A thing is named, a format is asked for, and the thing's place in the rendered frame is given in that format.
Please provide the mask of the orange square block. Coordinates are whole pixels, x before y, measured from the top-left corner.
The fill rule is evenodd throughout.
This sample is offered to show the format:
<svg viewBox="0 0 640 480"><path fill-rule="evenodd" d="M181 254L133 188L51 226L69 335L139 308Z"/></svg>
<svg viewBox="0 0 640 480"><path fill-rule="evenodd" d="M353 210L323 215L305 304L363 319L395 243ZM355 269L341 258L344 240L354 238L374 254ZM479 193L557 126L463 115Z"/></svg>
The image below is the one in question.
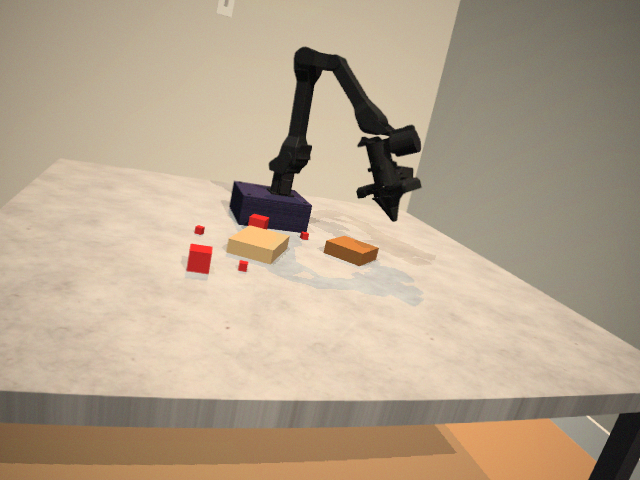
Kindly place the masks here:
<svg viewBox="0 0 640 480"><path fill-rule="evenodd" d="M378 247L347 236L326 240L325 254L362 266L376 260Z"/></svg>

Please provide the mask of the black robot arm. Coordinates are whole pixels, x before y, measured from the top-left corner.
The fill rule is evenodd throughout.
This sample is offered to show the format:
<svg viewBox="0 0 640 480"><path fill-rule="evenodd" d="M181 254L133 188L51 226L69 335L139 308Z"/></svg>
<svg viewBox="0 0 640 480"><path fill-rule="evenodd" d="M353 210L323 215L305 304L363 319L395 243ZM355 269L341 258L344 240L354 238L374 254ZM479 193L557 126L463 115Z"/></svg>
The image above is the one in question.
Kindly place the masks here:
<svg viewBox="0 0 640 480"><path fill-rule="evenodd" d="M394 129L385 114L369 100L345 58L303 46L295 53L293 70L296 87L288 136L278 156L268 162L269 170L274 171L271 188L267 188L271 194L294 197L291 193L294 173L299 174L311 160L312 146L307 144L306 134L314 85L323 70L332 71L338 79L355 109L361 131L389 137L382 140L379 136L362 137L357 147L366 146L370 163L389 160L391 154L401 157L421 151L415 126L410 124Z"/></svg>

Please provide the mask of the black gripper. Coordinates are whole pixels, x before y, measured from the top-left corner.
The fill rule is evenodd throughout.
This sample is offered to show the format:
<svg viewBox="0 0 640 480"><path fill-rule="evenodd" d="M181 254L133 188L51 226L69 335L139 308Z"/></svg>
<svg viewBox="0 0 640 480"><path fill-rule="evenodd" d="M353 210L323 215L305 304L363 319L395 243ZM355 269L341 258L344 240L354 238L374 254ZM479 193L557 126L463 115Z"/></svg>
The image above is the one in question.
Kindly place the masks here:
<svg viewBox="0 0 640 480"><path fill-rule="evenodd" d="M370 163L368 172L372 172L374 183L359 187L357 197L365 198L373 194L376 203L384 210L392 222L398 220L400 199L406 192L421 188L417 177L398 179L396 176L396 162L392 159ZM384 187L385 186L385 187Z"/></svg>

